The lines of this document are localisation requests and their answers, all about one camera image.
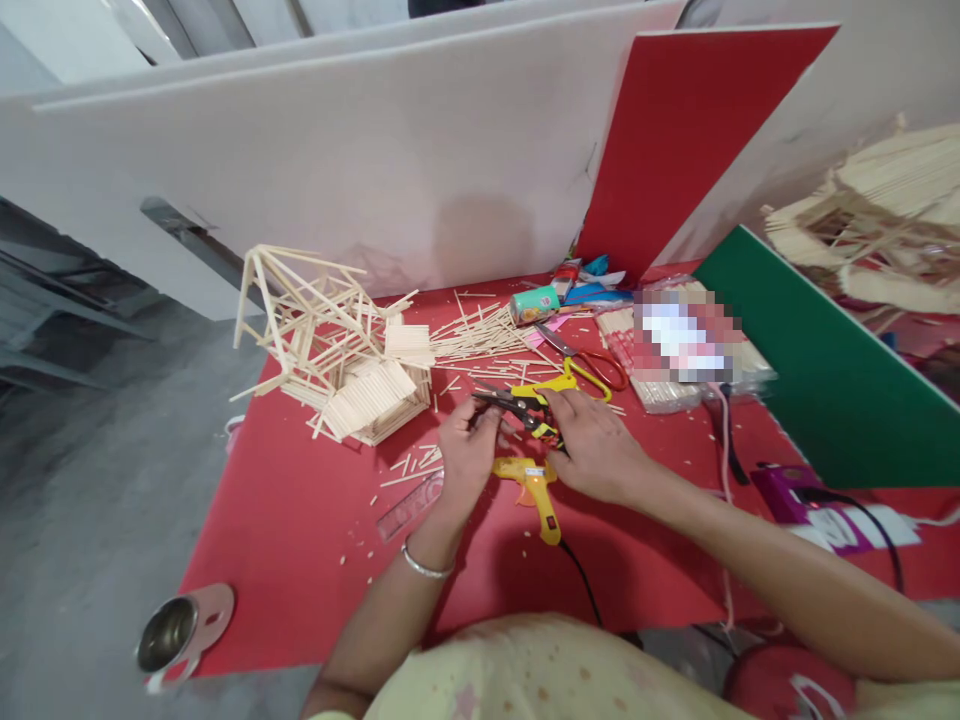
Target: red table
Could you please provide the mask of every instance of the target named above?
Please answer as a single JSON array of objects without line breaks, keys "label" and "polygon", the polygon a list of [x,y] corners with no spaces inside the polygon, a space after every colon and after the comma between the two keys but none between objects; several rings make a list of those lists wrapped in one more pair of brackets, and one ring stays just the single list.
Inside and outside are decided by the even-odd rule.
[{"label": "red table", "polygon": [[[542,282],[544,277],[534,279]],[[505,300],[526,288],[513,279],[468,289],[497,293]],[[472,298],[467,312],[475,309],[475,302],[486,307],[495,299]],[[457,315],[451,290],[423,293],[405,313],[409,324],[433,328]],[[569,320],[560,334],[586,347],[600,343],[593,320]],[[552,350],[545,352],[552,357]],[[469,369],[493,363],[457,364]],[[269,360],[264,377],[276,372],[276,363]],[[439,423],[473,390],[465,373],[433,371],[437,392],[458,374],[463,375],[458,383],[462,390],[440,398],[439,416],[423,412],[377,448],[354,441],[338,445],[322,436],[311,440],[304,423],[312,411],[280,392],[250,403],[181,585],[186,591],[227,582],[237,594],[231,625],[204,656],[199,674],[319,663],[327,657],[360,603],[368,578],[383,571],[402,542],[398,537],[384,546],[377,519],[420,480],[388,488],[380,483],[399,477],[399,471],[388,468],[411,448],[417,458],[423,453],[418,445],[435,443]],[[654,459],[696,485],[719,488],[718,446],[703,407],[648,415],[632,390],[617,393],[614,403],[626,409],[624,421]],[[802,463],[761,404],[735,405],[733,422],[744,467],[760,461]],[[539,456],[536,443],[526,447],[525,452],[499,454]],[[752,486],[734,487],[737,506],[769,518]],[[554,483],[550,491],[563,535],[584,566],[608,630],[682,626],[725,616],[719,567],[686,539],[562,483]],[[374,495],[379,499],[371,506]],[[441,599],[434,637],[522,611],[550,610],[592,622],[586,592],[570,559],[539,539],[536,510],[515,505],[517,496],[512,481],[491,479],[468,526],[460,571]],[[940,517],[960,500],[960,490],[886,490],[873,497],[915,517]],[[960,595],[955,560],[960,526],[926,528],[921,534],[923,545],[900,551],[908,594],[917,600]],[[343,566],[341,556],[347,558]],[[856,556],[853,562],[892,582],[886,552]],[[739,618],[764,615],[744,589],[735,587],[734,598]]]}]

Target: blue object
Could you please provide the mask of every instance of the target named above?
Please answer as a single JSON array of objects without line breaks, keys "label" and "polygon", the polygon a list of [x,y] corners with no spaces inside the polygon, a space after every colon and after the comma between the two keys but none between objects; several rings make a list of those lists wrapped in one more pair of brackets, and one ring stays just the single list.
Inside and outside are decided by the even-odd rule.
[{"label": "blue object", "polygon": [[606,275],[607,272],[609,272],[609,268],[610,268],[610,256],[601,255],[593,262],[589,262],[586,265],[584,265],[583,271],[590,273],[591,275],[594,275],[596,277],[600,277],[601,275]]},{"label": "blue object", "polygon": [[623,290],[607,290],[600,283],[589,283],[582,287],[574,288],[567,293],[567,299],[563,301],[564,305],[583,305],[592,302],[633,302],[633,293]]}]

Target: green board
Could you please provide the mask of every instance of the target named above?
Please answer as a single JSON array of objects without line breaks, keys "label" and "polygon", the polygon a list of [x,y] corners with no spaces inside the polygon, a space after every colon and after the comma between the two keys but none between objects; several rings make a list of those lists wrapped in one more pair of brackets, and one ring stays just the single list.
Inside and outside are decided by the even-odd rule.
[{"label": "green board", "polygon": [[749,230],[694,274],[777,371],[764,402],[827,485],[960,485],[960,409]]}]

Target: mug handle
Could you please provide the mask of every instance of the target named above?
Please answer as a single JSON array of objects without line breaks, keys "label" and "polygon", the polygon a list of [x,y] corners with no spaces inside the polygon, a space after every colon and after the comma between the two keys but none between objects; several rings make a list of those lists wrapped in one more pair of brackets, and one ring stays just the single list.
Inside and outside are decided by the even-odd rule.
[{"label": "mug handle", "polygon": [[164,668],[159,672],[155,672],[150,676],[150,679],[147,680],[147,695],[159,695],[162,692],[167,690],[173,690],[174,688],[180,687],[186,680],[193,675],[193,671],[197,669],[197,665],[200,664],[200,656],[191,658],[184,658],[187,663],[187,666],[183,669],[183,672],[174,679],[166,680],[167,671],[172,668]]}]

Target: bracelet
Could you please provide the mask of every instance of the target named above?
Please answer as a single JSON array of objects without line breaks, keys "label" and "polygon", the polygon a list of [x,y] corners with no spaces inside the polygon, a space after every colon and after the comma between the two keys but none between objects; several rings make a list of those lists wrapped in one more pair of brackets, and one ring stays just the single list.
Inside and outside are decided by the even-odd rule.
[{"label": "bracelet", "polygon": [[410,551],[407,550],[407,541],[403,541],[403,547],[400,548],[400,552],[403,553],[403,556],[407,559],[407,564],[416,570],[421,575],[425,575],[432,580],[446,580],[450,577],[450,574],[453,572],[453,568],[449,570],[444,570],[443,572],[438,572],[436,570],[431,570],[430,568],[425,568],[423,565],[418,563],[412,557],[410,557]]}]

